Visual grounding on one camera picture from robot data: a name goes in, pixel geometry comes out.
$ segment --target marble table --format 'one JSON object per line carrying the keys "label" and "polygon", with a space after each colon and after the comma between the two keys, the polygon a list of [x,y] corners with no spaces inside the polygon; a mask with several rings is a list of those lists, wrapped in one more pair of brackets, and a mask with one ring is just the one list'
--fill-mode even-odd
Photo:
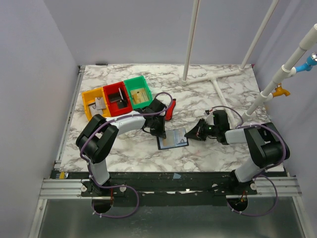
{"label": "marble table", "polygon": [[[188,78],[236,69],[237,65],[192,65]],[[177,99],[173,119],[165,124],[166,130],[185,127],[189,131],[204,117],[205,110],[221,105],[211,82],[180,86],[178,82],[182,72],[182,65],[171,64],[86,66],[62,153],[60,170],[88,171],[86,162],[79,157],[79,149],[75,145],[78,135],[88,123],[81,97],[84,91],[143,75],[153,96],[165,91]],[[259,93],[250,65],[246,66],[241,75],[222,78],[218,80],[218,84],[229,106],[241,114]],[[160,96],[159,99],[169,103],[167,96]],[[265,108],[259,107],[251,123],[268,121]],[[248,157],[247,145],[221,145],[212,139],[205,142],[189,140],[189,146],[186,147],[158,150],[155,137],[136,130],[116,138],[106,162],[110,172],[229,172],[239,167]],[[283,171],[283,167],[273,170]]]}

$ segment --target box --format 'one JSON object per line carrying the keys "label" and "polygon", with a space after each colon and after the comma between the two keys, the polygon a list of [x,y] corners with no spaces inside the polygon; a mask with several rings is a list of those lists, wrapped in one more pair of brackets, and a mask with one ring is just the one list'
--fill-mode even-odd
{"label": "box", "polygon": [[[150,89],[149,89],[149,87],[147,85],[147,82],[146,82],[144,76],[139,76],[139,77],[136,77],[136,78],[131,78],[131,79],[124,80],[124,85],[125,85],[126,90],[128,92],[128,95],[129,95],[129,98],[130,98],[131,105],[132,105],[133,109],[146,107],[153,101],[152,93],[151,93],[151,91],[150,91]],[[133,96],[131,95],[131,91],[134,91],[136,89],[142,89],[142,88],[144,88],[145,93],[147,94],[147,97],[148,97],[149,100],[146,101],[146,102],[142,102],[142,103],[136,104],[133,101]]]}
{"label": "box", "polygon": [[[113,95],[120,95],[119,89],[121,90],[122,97],[125,99],[124,102],[126,102],[126,107],[120,108],[120,96],[119,100],[111,102],[112,99],[115,97],[112,97]],[[116,117],[122,114],[127,114],[132,111],[132,105],[130,102],[129,95],[127,93],[127,90],[124,86],[123,82],[118,82],[114,84],[110,84],[103,87],[104,94],[106,97],[106,102],[108,104],[108,108],[110,111],[110,114],[112,117]]]}
{"label": "box", "polygon": [[81,94],[82,98],[83,98],[83,102],[84,102],[84,109],[85,109],[85,114],[88,120],[91,120],[91,118],[93,117],[91,115],[91,112],[89,110],[89,105],[93,102],[95,102],[95,98],[99,98],[102,97],[105,101],[105,105],[106,105],[106,109],[103,109],[103,114],[102,116],[105,118],[111,117],[110,111],[109,111],[109,107],[106,103],[106,98],[104,95],[104,91],[103,88],[96,88],[90,91],[86,91],[83,92]]}

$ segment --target red handle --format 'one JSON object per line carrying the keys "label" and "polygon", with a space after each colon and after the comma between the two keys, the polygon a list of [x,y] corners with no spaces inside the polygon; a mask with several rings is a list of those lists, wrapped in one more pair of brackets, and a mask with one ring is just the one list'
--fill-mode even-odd
{"label": "red handle", "polygon": [[175,105],[176,105],[176,99],[174,98],[172,102],[172,106],[166,111],[165,121],[169,121],[172,119]]}

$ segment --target yellow bin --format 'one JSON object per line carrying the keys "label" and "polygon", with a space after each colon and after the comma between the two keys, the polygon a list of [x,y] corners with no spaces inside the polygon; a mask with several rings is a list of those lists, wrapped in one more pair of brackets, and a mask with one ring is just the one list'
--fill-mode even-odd
{"label": "yellow bin", "polygon": [[83,97],[85,114],[86,114],[86,117],[87,117],[88,120],[91,120],[91,118],[93,118],[93,116],[91,115],[90,110],[89,110],[89,105],[91,103],[95,102],[95,98],[100,98],[100,97],[102,97],[104,99],[104,102],[105,102],[105,105],[106,105],[106,108],[103,109],[103,115],[102,116],[104,118],[111,117],[111,114],[110,114],[110,111],[109,111],[109,108],[108,108],[108,104],[106,102],[106,97],[105,97],[103,88],[96,88],[96,89],[93,89],[93,90],[90,90],[90,91],[83,92],[81,94],[81,96]]}

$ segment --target blue faucet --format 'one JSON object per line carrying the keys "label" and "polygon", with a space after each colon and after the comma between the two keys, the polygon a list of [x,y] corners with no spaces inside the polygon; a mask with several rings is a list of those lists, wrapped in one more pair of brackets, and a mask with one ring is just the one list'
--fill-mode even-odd
{"label": "blue faucet", "polygon": [[310,56],[308,56],[305,64],[295,67],[296,73],[310,71],[315,65],[317,65],[317,53],[312,53]]}

